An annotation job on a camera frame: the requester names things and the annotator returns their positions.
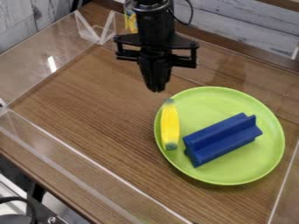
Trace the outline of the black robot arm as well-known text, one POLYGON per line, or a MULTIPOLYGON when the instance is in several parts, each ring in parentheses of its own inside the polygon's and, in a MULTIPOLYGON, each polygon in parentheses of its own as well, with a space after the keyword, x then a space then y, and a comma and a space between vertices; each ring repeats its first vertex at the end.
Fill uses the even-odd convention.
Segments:
POLYGON ((174 0, 132 0, 138 33, 116 35, 116 58, 135 61, 152 92, 164 91, 174 67, 198 66, 196 41, 180 36, 175 23, 188 25, 174 15, 174 0))

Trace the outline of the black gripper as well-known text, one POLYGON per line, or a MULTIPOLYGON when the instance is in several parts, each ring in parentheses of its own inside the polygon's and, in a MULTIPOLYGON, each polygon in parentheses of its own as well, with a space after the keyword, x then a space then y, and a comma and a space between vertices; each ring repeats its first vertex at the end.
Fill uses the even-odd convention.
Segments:
POLYGON ((164 91, 171 79, 172 67, 195 68, 198 66, 199 42, 175 33, 162 45, 143 45, 138 34, 116 35, 116 58, 119 60, 138 61, 144 84, 152 92, 164 91), (191 55, 178 55, 172 50, 190 50, 191 55), (159 81, 155 81, 155 66, 150 59, 158 60, 159 81))

